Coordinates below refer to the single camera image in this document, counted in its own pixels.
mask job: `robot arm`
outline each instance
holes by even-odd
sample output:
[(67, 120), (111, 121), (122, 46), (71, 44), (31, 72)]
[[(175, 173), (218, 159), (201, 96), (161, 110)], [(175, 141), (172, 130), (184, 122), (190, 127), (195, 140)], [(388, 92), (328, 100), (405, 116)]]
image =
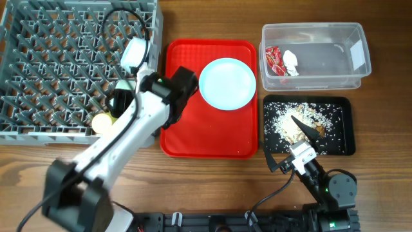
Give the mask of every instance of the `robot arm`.
[[(352, 228), (350, 211), (355, 207), (356, 177), (341, 169), (325, 172), (315, 159), (318, 149), (315, 142), (319, 138), (319, 132), (294, 116), (292, 119), (310, 142), (301, 140), (293, 144), (289, 148), (290, 155), (279, 164), (272, 157), (268, 147), (263, 146), (269, 169), (273, 172), (279, 168), (284, 174), (294, 171), (317, 201), (315, 204), (303, 206), (303, 211), (307, 212), (307, 231), (357, 231)], [(333, 171), (340, 174), (329, 176)]]
[(180, 67), (171, 79), (143, 69), (137, 74), (135, 101), (114, 123), (113, 131), (105, 134), (69, 164), (56, 160), (47, 170), (44, 198), (80, 173), (105, 150), (132, 119), (136, 108), (138, 117), (112, 147), (90, 167), (76, 183), (53, 196), (42, 207), (42, 214), (73, 232), (127, 231), (133, 214), (113, 205), (109, 192), (117, 177), (135, 152), (159, 127), (167, 129), (176, 123), (189, 98), (198, 89), (193, 72)]

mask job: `clear plastic container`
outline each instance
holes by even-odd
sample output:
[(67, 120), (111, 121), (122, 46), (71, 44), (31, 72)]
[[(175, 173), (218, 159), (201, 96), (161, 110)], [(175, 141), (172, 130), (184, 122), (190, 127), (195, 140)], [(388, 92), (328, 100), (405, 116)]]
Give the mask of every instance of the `clear plastic container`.
[[(298, 76), (280, 77), (272, 71), (265, 55), (271, 46), (278, 46), (282, 56), (287, 50), (296, 55)], [(359, 23), (266, 24), (259, 57), (268, 91), (353, 89), (371, 73), (368, 44)]]

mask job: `black tray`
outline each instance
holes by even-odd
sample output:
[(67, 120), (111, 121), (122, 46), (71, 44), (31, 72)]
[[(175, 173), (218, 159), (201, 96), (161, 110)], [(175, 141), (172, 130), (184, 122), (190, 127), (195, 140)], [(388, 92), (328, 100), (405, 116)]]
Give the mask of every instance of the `black tray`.
[[(350, 102), (345, 97), (323, 97), (323, 96), (293, 96), (293, 95), (267, 95), (263, 99), (263, 121), (264, 127), (276, 116), (275, 109), (267, 107), (271, 102), (278, 103), (308, 103), (311, 108), (323, 115), (327, 115), (332, 121), (333, 136), (325, 136), (317, 143), (319, 153), (326, 151), (327, 155), (353, 155), (355, 153), (355, 135), (353, 133), (353, 121)], [(265, 133), (265, 143), (269, 145), (272, 153), (288, 153), (289, 142), (281, 140), (278, 133)]]

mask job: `red tray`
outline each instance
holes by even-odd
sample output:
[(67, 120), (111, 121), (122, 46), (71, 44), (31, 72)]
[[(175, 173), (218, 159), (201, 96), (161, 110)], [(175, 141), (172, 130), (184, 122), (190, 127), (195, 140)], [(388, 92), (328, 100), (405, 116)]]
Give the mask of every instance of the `red tray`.
[[(167, 49), (166, 77), (179, 66), (199, 78), (210, 62), (235, 58), (252, 69), (256, 78), (256, 50), (247, 41), (179, 39)], [(244, 107), (223, 111), (209, 105), (200, 92), (195, 93), (183, 111), (182, 118), (162, 130), (160, 147), (172, 157), (247, 159), (258, 149), (257, 93)]]

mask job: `white tissue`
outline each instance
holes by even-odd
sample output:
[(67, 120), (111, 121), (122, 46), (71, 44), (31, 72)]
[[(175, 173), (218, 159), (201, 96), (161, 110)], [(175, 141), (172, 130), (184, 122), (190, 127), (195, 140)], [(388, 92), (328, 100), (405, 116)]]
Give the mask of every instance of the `white tissue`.
[(285, 54), (283, 54), (283, 64), (288, 70), (289, 75), (291, 76), (299, 75), (296, 70), (296, 66), (297, 66), (296, 55), (293, 54), (291, 51), (287, 50), (285, 51)]

